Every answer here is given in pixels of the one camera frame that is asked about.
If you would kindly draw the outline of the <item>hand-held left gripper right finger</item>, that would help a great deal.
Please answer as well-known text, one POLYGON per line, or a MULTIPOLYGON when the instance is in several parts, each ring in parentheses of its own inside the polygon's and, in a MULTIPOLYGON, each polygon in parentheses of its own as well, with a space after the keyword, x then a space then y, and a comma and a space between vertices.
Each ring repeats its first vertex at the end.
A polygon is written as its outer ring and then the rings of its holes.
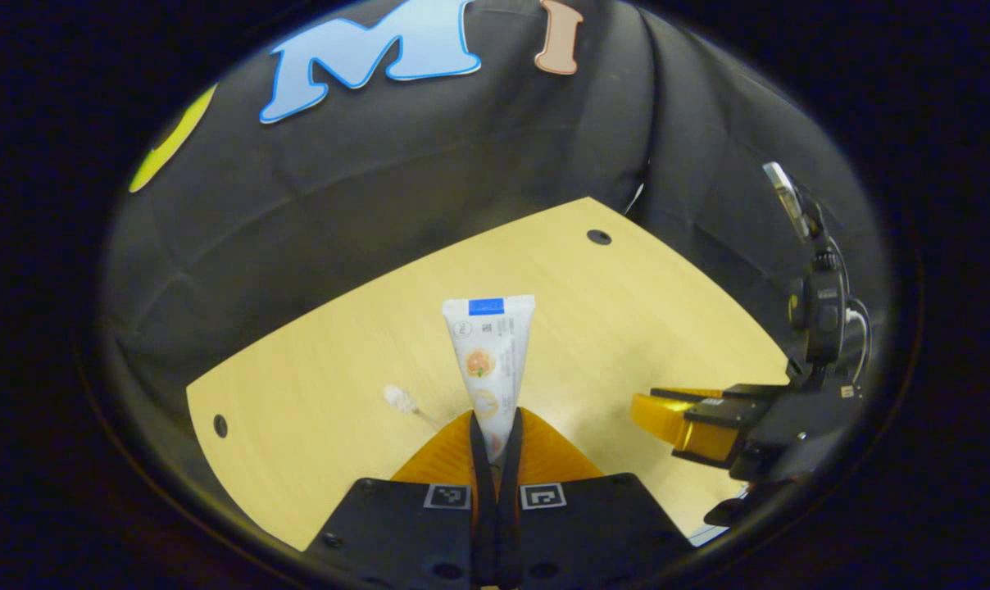
POLYGON ((636 474, 598 474, 547 422, 516 412, 498 485, 499 588, 637 588, 693 550, 636 474))

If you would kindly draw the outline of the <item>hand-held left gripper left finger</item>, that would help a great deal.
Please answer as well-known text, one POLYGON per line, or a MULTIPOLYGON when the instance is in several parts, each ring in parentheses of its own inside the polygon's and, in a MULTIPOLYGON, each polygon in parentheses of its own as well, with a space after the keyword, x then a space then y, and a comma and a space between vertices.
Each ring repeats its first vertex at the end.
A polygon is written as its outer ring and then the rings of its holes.
POLYGON ((307 555, 354 588, 494 585, 496 482, 479 422, 465 412, 391 479, 353 482, 307 555))

